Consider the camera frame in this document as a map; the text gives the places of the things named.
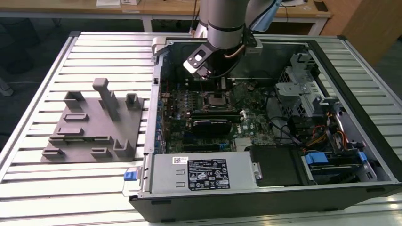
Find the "wooden table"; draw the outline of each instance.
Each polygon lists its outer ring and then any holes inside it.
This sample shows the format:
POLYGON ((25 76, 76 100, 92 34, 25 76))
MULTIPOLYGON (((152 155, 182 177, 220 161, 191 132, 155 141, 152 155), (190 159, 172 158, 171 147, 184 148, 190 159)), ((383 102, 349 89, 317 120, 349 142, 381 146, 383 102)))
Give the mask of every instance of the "wooden table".
MULTIPOLYGON (((152 19, 191 20, 192 13, 192 0, 142 0, 138 6, 120 8, 96 8, 96 0, 0 0, 0 17, 140 19, 144 32, 152 32, 152 19)), ((331 16, 308 0, 302 6, 280 8, 274 22, 311 23, 308 34, 319 35, 331 16)))

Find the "warning label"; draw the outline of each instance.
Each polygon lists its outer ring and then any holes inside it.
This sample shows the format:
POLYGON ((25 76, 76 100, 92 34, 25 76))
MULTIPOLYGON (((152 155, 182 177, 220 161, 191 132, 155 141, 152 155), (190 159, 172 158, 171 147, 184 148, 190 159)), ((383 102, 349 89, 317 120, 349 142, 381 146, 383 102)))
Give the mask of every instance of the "warning label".
POLYGON ((188 160, 187 167, 190 190, 231 188, 226 159, 188 160))

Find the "blue latch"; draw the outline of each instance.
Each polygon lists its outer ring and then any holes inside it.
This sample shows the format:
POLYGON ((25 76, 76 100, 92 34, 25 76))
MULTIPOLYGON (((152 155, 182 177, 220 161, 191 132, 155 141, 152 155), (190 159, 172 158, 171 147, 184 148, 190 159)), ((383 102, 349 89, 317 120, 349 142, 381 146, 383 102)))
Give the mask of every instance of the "blue latch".
POLYGON ((136 180, 138 180, 138 172, 124 173, 124 181, 136 181, 136 180))
POLYGON ((367 161, 367 156, 363 152, 359 152, 358 155, 359 155, 359 159, 362 160, 362 162, 367 161))
POLYGON ((307 164, 312 164, 312 163, 326 163, 329 162, 326 154, 322 152, 314 152, 314 153, 308 153, 306 156, 306 162, 307 164))

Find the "floor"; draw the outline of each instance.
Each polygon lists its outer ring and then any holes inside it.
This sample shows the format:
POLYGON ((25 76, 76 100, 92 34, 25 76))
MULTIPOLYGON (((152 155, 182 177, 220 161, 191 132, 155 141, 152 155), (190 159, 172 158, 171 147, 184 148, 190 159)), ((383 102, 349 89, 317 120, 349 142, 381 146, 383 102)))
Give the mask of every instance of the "floor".
MULTIPOLYGON (((175 21, 154 21, 154 32, 187 32, 190 21, 182 24, 175 21)), ((0 68, 0 77, 13 89, 11 97, 0 96, 0 150, 8 136, 19 123, 25 108, 35 95, 36 89, 52 66, 60 48, 71 31, 104 32, 143 32, 139 20, 80 20, 63 19, 61 26, 55 27, 51 19, 32 19, 32 24, 41 43, 27 49, 35 67, 23 74, 11 75, 0 68)), ((9 41, 11 37, 0 29, 0 43, 9 41)), ((395 42, 375 70, 387 82, 391 89, 402 97, 402 42, 395 42)))

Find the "white paper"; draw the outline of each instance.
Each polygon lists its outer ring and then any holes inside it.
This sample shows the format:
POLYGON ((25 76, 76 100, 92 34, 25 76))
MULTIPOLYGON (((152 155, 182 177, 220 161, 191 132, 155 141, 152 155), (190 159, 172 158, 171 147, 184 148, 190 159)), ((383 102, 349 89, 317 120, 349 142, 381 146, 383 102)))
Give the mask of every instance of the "white paper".
POLYGON ((96 8, 120 8, 120 0, 96 0, 96 8))
POLYGON ((282 2, 282 5, 288 7, 288 6, 298 6, 298 5, 303 5, 304 0, 292 0, 292 1, 287 1, 287 2, 282 2))

